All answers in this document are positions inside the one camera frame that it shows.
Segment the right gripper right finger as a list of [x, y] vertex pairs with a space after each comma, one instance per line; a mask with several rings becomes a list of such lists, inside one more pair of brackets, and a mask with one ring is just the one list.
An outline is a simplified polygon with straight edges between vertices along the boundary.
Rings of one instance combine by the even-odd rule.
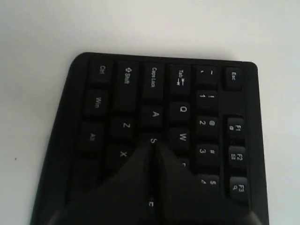
[[219, 194], [208, 194], [200, 178], [168, 146], [156, 147], [158, 220], [162, 225], [258, 225], [250, 209]]

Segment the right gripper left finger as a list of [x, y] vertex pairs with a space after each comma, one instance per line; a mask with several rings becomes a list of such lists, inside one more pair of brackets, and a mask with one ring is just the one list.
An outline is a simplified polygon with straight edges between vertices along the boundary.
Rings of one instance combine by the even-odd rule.
[[103, 185], [54, 213], [50, 225], [145, 225], [150, 162], [155, 146], [140, 143]]

